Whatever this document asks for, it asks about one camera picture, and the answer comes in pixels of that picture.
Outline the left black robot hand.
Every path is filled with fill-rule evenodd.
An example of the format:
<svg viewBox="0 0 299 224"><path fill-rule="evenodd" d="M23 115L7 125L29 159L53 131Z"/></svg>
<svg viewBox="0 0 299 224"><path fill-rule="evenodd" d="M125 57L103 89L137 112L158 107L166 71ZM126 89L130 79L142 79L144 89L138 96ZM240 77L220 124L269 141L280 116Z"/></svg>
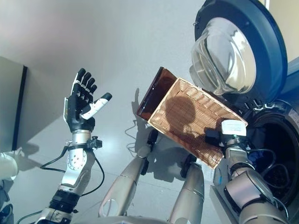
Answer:
<svg viewBox="0 0 299 224"><path fill-rule="evenodd" d="M64 99L64 121L71 132L94 130L93 116L112 98L112 94L107 92L95 100L93 94L96 90L97 85L91 73L81 68L75 75L70 96Z"/></svg>

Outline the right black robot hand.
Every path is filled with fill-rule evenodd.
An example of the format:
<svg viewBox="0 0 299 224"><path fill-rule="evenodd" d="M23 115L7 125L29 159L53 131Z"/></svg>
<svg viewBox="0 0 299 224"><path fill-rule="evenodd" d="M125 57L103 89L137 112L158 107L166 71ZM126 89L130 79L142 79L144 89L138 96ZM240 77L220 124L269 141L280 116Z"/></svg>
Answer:
<svg viewBox="0 0 299 224"><path fill-rule="evenodd" d="M221 139L227 140L236 137L246 137L246 124L240 120L224 120L221 122Z"/></svg>

